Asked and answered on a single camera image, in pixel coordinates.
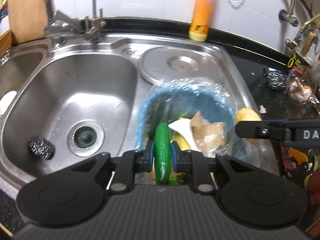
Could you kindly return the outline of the yellow toy banana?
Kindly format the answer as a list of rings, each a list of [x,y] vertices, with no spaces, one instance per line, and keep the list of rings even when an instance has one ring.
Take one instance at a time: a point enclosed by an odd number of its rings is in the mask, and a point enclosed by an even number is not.
[[[184,139],[184,137],[181,136],[179,133],[174,132],[172,134],[171,140],[177,142],[178,146],[180,147],[180,149],[182,151],[191,150],[190,145],[187,143],[187,141]]]

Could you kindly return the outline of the clear glass bowl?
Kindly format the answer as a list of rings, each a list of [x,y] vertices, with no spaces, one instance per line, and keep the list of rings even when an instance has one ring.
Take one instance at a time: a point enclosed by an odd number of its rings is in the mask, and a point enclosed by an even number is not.
[[[318,82],[310,68],[292,68],[286,76],[285,88],[288,96],[301,104],[306,104],[316,95]]]

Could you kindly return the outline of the green toy cucumber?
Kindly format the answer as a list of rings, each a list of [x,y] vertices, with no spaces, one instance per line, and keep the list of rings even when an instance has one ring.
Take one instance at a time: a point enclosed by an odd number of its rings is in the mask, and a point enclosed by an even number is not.
[[[171,172],[171,137],[166,123],[157,126],[154,143],[156,183],[167,184]]]

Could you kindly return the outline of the large soy sauce bottle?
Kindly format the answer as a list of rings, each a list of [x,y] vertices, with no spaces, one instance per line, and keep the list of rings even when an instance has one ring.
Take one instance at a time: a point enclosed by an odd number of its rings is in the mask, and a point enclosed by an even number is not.
[[[312,67],[319,56],[319,22],[307,24],[292,41],[286,40],[286,45],[292,49],[287,68]]]

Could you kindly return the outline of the round sink lid cover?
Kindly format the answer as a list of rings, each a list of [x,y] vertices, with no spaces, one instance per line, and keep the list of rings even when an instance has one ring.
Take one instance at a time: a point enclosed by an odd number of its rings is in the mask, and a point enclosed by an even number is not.
[[[144,52],[139,59],[139,71],[150,83],[196,77],[220,83],[223,76],[217,60],[211,55],[174,47],[157,47]]]

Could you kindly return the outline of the small green toy broccoli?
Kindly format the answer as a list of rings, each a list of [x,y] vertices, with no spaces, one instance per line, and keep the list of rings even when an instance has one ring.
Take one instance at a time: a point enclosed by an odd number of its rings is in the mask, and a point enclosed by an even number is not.
[[[183,178],[173,176],[169,178],[168,183],[169,185],[181,185],[184,183],[184,180]]]

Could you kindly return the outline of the stainless steel sink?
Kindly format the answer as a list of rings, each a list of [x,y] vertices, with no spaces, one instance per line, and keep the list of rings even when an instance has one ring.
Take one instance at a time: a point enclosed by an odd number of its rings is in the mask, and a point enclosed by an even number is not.
[[[256,107],[231,57],[217,45],[142,34],[111,34],[98,44],[80,37],[58,47],[48,39],[21,44],[1,62],[1,96],[13,94],[1,114],[1,190],[14,196],[36,177],[85,159],[67,146],[69,130],[84,120],[104,129],[98,152],[133,149],[139,109],[153,85],[142,77],[139,59],[157,47],[211,55],[223,71],[218,84],[237,108]],[[30,139],[41,137],[55,146],[50,160],[29,150]]]

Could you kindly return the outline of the white paper scrap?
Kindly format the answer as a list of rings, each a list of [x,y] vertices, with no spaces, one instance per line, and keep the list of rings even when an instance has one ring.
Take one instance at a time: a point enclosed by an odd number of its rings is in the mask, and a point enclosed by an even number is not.
[[[265,114],[267,111],[266,111],[266,108],[265,108],[263,105],[260,105],[260,106],[259,106],[259,112],[260,112],[261,114]]]

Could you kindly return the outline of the white paper napkin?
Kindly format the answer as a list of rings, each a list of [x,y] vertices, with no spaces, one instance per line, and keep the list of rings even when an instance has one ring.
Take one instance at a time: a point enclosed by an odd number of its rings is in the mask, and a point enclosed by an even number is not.
[[[191,120],[182,118],[170,123],[168,126],[173,131],[179,133],[186,141],[193,140],[193,134],[190,125]]]

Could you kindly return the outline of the thin drinking water tap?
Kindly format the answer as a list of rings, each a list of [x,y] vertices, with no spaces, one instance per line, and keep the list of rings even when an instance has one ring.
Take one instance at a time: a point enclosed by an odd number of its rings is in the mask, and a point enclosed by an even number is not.
[[[85,33],[84,38],[92,43],[98,43],[102,35],[106,23],[103,20],[103,9],[97,11],[97,0],[92,0],[92,17],[85,16]]]

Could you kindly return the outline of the clear plastic bag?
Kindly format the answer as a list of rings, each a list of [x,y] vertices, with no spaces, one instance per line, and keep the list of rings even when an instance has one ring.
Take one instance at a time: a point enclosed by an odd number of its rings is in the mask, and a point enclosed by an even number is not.
[[[214,151],[226,143],[224,122],[210,123],[200,111],[190,121],[193,139],[200,152]]]

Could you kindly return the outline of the wall water valve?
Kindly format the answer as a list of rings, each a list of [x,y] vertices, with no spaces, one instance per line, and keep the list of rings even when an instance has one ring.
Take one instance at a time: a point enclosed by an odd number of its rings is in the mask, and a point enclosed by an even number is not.
[[[280,21],[288,22],[293,27],[297,27],[299,25],[298,19],[284,9],[279,12],[278,18]]]

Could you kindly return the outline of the blue bin with plastic liner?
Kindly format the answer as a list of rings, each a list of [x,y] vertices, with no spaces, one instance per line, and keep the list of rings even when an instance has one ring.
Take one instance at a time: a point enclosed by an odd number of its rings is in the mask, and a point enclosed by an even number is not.
[[[245,143],[234,131],[237,109],[225,88],[204,77],[157,82],[151,86],[139,109],[135,147],[142,150],[146,142],[154,137],[160,123],[169,125],[181,120],[181,129],[190,132],[191,119],[200,113],[207,124],[225,124],[225,144],[208,150],[205,155],[214,157],[217,153],[227,153],[247,161]]]

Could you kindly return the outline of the steel wool ball on counter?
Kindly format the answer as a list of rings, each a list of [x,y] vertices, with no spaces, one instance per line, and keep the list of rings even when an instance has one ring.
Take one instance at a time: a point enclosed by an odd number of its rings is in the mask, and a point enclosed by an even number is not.
[[[285,87],[285,75],[281,72],[268,72],[267,85],[273,90],[280,90]]]

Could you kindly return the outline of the main sink faucet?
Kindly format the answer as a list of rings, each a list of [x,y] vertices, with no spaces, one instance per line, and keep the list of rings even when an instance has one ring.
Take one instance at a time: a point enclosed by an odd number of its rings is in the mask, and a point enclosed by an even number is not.
[[[58,47],[83,32],[80,21],[56,10],[53,0],[8,0],[8,16],[14,44],[46,38]]]

